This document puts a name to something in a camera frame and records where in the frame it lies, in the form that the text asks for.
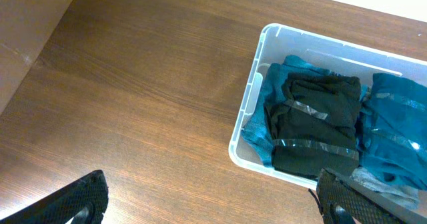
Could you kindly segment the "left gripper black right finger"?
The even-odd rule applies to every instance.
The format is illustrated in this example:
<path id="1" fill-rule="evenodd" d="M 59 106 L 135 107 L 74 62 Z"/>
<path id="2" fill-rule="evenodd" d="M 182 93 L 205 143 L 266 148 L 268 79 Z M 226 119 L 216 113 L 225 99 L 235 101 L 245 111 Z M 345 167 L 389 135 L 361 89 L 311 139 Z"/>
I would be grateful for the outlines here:
<path id="1" fill-rule="evenodd" d="M 325 168 L 312 193 L 325 224 L 426 224 L 426 218 Z"/>

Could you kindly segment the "light blue jeans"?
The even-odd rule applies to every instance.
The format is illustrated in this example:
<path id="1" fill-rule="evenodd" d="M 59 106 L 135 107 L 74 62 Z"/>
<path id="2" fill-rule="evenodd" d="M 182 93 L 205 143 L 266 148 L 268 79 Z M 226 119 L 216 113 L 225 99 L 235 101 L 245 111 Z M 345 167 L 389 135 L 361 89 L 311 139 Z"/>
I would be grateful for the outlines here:
<path id="1" fill-rule="evenodd" d="M 389 185 L 381 182 L 364 167 L 354 169 L 350 178 L 365 188 L 409 210 L 416 210 L 420 204 L 417 189 L 405 185 Z"/>

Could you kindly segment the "dark blue jeans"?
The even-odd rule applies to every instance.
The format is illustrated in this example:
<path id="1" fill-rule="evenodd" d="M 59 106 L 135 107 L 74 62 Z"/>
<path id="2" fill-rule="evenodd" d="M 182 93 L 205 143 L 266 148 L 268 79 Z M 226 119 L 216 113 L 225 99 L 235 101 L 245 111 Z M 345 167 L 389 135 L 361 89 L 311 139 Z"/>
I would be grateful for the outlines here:
<path id="1" fill-rule="evenodd" d="M 241 136 L 264 166 L 272 166 L 276 139 L 313 140 L 355 147 L 355 124 L 366 87 L 295 55 L 270 65 L 256 108 Z"/>

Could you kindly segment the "large black taped garment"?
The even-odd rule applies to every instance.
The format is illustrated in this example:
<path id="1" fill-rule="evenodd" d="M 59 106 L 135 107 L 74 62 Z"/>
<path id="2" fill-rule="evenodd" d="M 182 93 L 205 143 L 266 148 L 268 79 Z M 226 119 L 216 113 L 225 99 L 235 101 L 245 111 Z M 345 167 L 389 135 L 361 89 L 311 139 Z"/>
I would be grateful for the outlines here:
<path id="1" fill-rule="evenodd" d="M 265 108 L 274 169 L 312 180 L 323 168 L 351 175 L 359 165 L 359 78 L 290 73 L 282 93 L 284 101 Z"/>

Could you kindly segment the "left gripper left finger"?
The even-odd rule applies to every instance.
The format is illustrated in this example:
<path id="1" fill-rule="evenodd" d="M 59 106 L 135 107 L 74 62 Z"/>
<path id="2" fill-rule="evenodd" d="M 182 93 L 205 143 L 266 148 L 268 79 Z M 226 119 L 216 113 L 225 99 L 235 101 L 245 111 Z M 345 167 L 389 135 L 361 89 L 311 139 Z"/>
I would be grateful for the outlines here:
<path id="1" fill-rule="evenodd" d="M 107 210 L 108 195 L 103 171 L 95 170 L 1 222 L 101 223 Z"/>

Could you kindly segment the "teal blue taped garment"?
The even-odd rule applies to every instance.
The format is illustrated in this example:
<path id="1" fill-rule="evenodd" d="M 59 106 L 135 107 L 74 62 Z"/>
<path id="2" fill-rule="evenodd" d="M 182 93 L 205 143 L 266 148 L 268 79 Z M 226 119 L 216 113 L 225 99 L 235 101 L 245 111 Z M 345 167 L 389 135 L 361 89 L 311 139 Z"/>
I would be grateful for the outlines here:
<path id="1" fill-rule="evenodd" d="M 363 102 L 360 164 L 382 182 L 426 189 L 426 87 L 373 74 Z"/>

